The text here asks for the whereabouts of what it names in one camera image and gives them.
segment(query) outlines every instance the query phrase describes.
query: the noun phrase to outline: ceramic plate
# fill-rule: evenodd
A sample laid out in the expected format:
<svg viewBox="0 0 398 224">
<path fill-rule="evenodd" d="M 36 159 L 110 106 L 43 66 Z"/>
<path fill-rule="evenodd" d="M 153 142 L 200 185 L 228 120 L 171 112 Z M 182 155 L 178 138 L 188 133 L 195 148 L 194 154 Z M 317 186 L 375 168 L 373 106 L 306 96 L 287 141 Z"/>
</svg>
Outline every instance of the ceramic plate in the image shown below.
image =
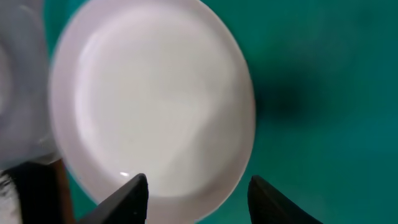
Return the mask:
<svg viewBox="0 0 398 224">
<path fill-rule="evenodd" d="M 196 0 L 90 1 L 57 47 L 50 108 L 63 157 L 95 202 L 146 174 L 150 223 L 216 210 L 254 140 L 246 62 Z"/>
</svg>

